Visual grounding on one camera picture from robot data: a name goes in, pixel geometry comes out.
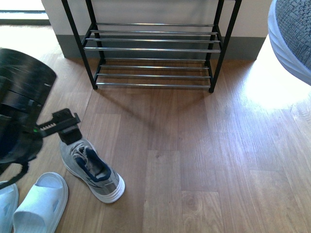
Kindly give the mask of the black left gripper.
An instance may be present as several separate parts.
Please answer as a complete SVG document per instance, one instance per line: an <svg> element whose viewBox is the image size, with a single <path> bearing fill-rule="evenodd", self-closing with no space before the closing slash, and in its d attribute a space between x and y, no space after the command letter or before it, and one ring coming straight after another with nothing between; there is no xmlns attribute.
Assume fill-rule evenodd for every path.
<svg viewBox="0 0 311 233"><path fill-rule="evenodd" d="M46 64L17 50L0 50L0 162L20 164L21 173L41 150L43 139L58 133L70 145L82 139L80 119L65 108L37 124L57 78Z"/></svg>

